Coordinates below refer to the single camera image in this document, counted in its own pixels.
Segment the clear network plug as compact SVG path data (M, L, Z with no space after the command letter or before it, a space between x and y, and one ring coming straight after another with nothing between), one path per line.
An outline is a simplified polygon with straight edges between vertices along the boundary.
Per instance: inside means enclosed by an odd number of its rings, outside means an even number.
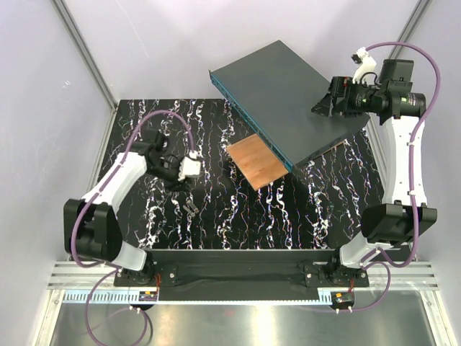
M188 214L190 215L195 215L199 212L199 210L197 208L194 208L192 207L191 205L189 204L186 204L183 206L183 208L185 209L186 212L188 212Z

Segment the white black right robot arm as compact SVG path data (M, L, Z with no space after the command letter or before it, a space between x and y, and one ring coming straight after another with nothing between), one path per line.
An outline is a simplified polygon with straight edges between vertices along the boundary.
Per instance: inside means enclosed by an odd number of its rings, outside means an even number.
M366 266L387 250L417 241L437 220L428 206L421 173L421 142L426 98L413 93L413 61L387 59L369 85L365 77L375 72L375 60L353 57L353 76L332 78L327 94L312 109L318 115L352 117L375 113L384 127L390 147L388 185L380 205L362 214L361 231L340 246L324 265L308 266L308 278L345 287L367 277Z

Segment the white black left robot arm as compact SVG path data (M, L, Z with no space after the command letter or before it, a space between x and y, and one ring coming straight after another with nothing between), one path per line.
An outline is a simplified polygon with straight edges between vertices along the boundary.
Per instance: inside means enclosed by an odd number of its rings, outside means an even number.
M63 206L64 246L81 267L106 264L139 285L156 278L150 252L123 239L117 213L133 185L144 175L164 182L171 190L183 190L198 177L201 163L190 148L181 157L168 154L169 139L155 130L148 141L131 141L103 178L82 198Z

